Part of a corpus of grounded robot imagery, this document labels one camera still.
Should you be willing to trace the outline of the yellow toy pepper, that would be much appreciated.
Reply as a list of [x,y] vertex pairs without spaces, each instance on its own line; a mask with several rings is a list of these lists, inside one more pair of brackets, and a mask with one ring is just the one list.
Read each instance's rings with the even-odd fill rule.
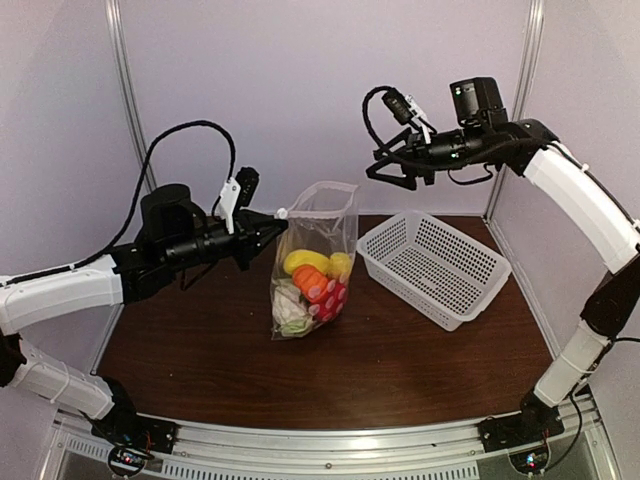
[[292,275],[301,266],[312,266],[323,274],[329,269],[329,257],[316,251],[307,249],[293,250],[287,254],[283,262],[283,269],[288,275]]

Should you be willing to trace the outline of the clear zip top bag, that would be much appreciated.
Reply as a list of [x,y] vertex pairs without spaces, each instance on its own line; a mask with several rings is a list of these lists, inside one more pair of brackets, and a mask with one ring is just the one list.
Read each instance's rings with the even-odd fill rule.
[[302,338],[336,320],[349,296],[358,240],[354,184],[320,181],[276,217],[288,222],[270,281],[271,338]]

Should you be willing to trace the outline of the orange toy pumpkin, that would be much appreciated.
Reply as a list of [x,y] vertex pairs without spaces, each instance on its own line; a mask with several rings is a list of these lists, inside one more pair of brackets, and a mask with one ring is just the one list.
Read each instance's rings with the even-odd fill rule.
[[294,285],[311,303],[318,303],[328,294],[329,279],[311,265],[298,267],[292,276]]

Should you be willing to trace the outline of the yellow toy banana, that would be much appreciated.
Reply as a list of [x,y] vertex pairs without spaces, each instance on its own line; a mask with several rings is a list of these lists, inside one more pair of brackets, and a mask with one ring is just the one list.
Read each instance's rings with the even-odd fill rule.
[[335,252],[331,254],[329,260],[328,276],[344,283],[351,274],[353,266],[351,256],[345,252]]

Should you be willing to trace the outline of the white toy cauliflower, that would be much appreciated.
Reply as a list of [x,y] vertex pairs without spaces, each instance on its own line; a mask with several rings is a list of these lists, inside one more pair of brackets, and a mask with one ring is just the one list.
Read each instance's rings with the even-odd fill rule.
[[314,326],[313,316],[300,290],[290,281],[278,281],[272,298],[273,333],[276,337],[300,338]]

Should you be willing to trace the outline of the red toy bell pepper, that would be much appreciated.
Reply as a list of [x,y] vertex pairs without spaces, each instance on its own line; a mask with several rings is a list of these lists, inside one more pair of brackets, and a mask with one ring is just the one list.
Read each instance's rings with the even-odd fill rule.
[[320,301],[312,303],[308,309],[313,319],[320,323],[334,320],[344,309],[348,299],[348,286],[335,283],[334,288]]

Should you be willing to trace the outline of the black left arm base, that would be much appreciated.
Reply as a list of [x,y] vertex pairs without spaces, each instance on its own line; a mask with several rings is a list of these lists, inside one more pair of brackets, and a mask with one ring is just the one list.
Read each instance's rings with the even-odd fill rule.
[[108,379],[114,406],[102,419],[90,419],[91,434],[112,445],[129,449],[171,454],[176,441],[177,424],[173,421],[141,415],[117,381]]

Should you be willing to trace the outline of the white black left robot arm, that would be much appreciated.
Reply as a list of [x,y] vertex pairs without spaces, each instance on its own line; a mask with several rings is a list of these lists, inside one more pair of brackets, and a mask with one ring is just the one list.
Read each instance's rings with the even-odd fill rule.
[[115,382],[89,378],[22,339],[21,329],[66,314],[149,299],[178,273],[232,258],[250,262],[288,227],[284,209],[269,215],[247,209],[250,190],[235,180],[222,189],[222,220],[210,224],[183,184],[159,187],[141,200],[142,228],[129,244],[110,247],[84,266],[52,275],[1,280],[1,384],[29,390],[76,409],[123,444],[137,442],[144,424]]

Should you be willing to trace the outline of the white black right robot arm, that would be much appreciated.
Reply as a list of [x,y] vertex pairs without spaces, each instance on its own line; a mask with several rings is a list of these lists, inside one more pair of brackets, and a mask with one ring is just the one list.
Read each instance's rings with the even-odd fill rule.
[[639,222],[546,125],[511,119],[494,78],[458,80],[449,92],[457,121],[451,130],[437,130],[410,95],[391,85],[365,94],[361,115],[375,144],[367,177],[414,191],[440,172],[507,169],[555,207],[554,219],[583,235],[605,269],[574,333],[513,419],[513,433],[530,442],[550,426],[549,410],[595,370],[639,305]]

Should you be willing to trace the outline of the left round circuit board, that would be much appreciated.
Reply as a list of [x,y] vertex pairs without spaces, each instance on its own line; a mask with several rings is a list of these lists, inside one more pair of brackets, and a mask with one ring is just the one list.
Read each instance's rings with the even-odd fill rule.
[[133,476],[141,473],[153,459],[154,456],[150,453],[116,445],[108,453],[107,466],[118,476]]

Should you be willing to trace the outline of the round circuit board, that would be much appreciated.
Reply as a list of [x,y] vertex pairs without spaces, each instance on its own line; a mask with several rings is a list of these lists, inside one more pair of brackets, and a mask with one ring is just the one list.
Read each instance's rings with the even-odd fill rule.
[[118,476],[133,476],[141,473],[153,459],[154,456],[150,453],[116,445],[108,453],[107,466]]
[[519,474],[532,476],[547,468],[550,460],[549,447],[539,445],[509,453],[509,461]]

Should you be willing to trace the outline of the right round circuit board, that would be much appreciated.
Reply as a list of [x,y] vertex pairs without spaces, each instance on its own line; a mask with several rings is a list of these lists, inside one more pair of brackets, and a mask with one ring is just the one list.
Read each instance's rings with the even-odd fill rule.
[[549,447],[539,445],[509,453],[509,461],[519,474],[532,476],[547,468],[550,460]]

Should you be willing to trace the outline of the right aluminium frame post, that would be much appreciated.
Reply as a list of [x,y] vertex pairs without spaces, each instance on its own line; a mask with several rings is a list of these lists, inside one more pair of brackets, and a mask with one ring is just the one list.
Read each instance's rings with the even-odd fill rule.
[[[524,118],[524,113],[530,98],[539,62],[544,22],[545,1],[531,0],[529,2],[529,11],[525,22],[524,44],[511,115],[511,117],[516,120]],[[494,182],[485,211],[484,220],[488,225],[492,223],[495,216],[506,177],[507,168],[503,167]]]

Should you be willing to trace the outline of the aluminium frame post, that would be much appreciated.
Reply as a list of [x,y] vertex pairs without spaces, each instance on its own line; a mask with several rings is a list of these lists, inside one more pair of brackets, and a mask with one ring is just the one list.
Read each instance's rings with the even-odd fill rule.
[[121,5],[118,0],[106,0],[104,4],[107,28],[110,34],[112,50],[114,53],[115,69],[124,105],[125,119],[136,159],[138,160],[140,168],[143,168],[147,151],[147,143],[143,133],[134,83],[131,76],[126,38],[122,22]]
[[[539,62],[544,22],[545,1],[531,0],[529,2],[529,11],[525,22],[524,44],[511,115],[511,117],[516,120],[524,118],[524,113],[530,98]],[[503,167],[494,182],[485,211],[484,220],[488,225],[492,223],[495,216],[506,177],[507,168]]]

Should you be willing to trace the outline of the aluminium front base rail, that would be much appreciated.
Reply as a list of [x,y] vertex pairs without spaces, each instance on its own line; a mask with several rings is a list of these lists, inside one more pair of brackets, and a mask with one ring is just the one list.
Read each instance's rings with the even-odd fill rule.
[[545,479],[618,479],[620,468],[590,394],[559,408],[564,431],[546,441],[488,451],[479,419],[419,427],[290,430],[180,420],[173,449],[137,479],[526,479],[516,467],[547,448]]

